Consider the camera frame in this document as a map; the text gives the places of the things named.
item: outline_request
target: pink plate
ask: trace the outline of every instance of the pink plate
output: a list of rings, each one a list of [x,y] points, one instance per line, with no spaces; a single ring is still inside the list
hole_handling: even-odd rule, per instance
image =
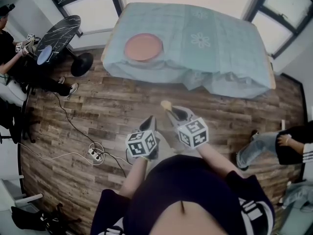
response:
[[[153,34],[141,33],[130,38],[125,44],[125,55],[133,60],[146,62],[159,56],[162,41]]]

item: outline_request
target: black pants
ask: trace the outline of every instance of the black pants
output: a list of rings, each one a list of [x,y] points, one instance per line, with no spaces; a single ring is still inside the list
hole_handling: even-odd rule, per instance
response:
[[[61,96],[67,96],[70,91],[69,86],[59,84],[57,81],[48,77],[43,71],[44,68],[28,59],[16,64],[8,74],[18,81],[31,84],[32,87],[42,88],[50,92],[56,92]]]

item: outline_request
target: wooden floor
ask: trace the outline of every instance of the wooden floor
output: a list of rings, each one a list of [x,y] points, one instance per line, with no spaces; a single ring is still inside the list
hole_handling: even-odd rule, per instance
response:
[[[169,100],[174,105],[191,108],[203,117],[209,126],[210,143],[222,154],[229,156],[247,144],[252,129],[261,132],[277,131],[281,119],[290,127],[303,123],[302,96],[299,86],[284,77],[276,77],[277,89],[268,91],[254,100],[243,100],[211,95],[205,89],[187,91],[182,85],[159,85],[110,77],[100,61],[102,49],[92,51],[94,63],[83,77],[72,77],[68,58],[55,69],[54,77],[66,77],[66,83],[79,83],[78,91],[70,98],[59,97],[72,123],[100,142],[113,155],[125,157],[125,137],[146,117],[154,115],[157,126],[172,147],[180,150],[160,102]],[[34,152],[46,158],[68,152],[88,155],[90,141],[74,130],[59,108],[57,98],[49,92],[36,90],[27,107],[33,107],[35,144],[23,141]],[[81,218],[73,226],[89,234],[93,214],[101,191],[105,188],[119,190],[123,174],[109,157],[100,166],[92,166],[77,155],[56,160],[42,160],[21,148],[24,187],[28,194],[43,193],[37,203],[51,211],[63,203],[64,213],[71,218]],[[126,173],[130,166],[121,162]],[[256,174],[265,193],[276,204],[286,189],[288,180],[295,180],[300,165],[281,166],[277,158],[264,154],[245,175]],[[275,208],[276,229],[282,221],[282,210]]]

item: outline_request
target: black cap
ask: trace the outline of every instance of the black cap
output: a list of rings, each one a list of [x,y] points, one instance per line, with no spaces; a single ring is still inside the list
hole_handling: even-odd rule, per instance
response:
[[[14,4],[7,4],[7,5],[0,7],[0,17],[6,16],[14,8],[15,8]]]

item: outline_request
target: power strip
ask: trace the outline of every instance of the power strip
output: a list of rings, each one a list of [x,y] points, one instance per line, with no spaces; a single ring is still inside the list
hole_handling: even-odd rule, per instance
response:
[[[94,152],[94,148],[90,148],[88,152],[92,156],[92,158],[94,160],[96,160],[97,162],[101,162],[102,161],[103,154],[100,154],[99,152]]]

